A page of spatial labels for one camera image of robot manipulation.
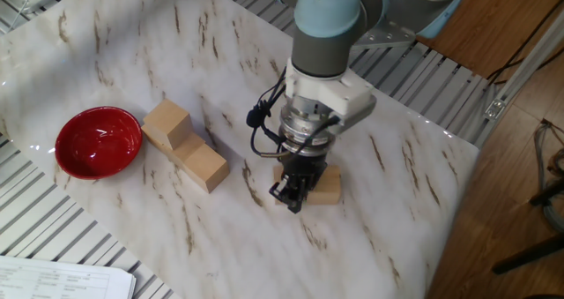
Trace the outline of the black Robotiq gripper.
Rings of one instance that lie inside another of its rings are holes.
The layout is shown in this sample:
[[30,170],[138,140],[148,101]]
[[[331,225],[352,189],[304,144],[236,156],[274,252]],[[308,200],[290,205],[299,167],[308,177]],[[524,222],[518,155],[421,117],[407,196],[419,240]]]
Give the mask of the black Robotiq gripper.
[[285,152],[280,158],[283,175],[274,183],[269,193],[292,213],[299,213],[308,188],[327,190],[330,187],[330,165],[327,165],[326,154],[303,156]]

